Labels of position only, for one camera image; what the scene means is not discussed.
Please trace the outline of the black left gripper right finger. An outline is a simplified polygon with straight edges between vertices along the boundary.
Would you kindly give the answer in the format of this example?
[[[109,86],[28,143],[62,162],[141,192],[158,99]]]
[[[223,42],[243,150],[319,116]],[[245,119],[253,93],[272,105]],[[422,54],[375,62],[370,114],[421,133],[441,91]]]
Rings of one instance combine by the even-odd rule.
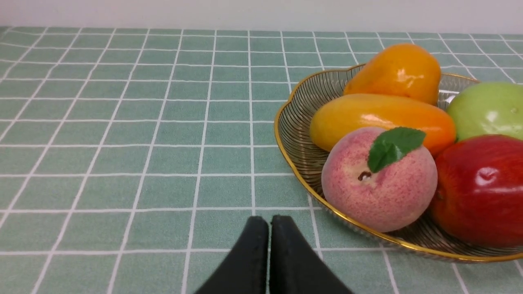
[[[291,216],[274,215],[271,225],[271,294],[353,293],[315,253]]]

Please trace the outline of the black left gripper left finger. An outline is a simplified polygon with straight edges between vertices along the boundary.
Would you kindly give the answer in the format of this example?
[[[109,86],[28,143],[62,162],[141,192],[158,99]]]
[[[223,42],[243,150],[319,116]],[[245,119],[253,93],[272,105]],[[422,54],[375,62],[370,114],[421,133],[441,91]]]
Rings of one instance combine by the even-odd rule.
[[[250,216],[236,243],[196,294],[264,294],[269,229],[261,216]]]

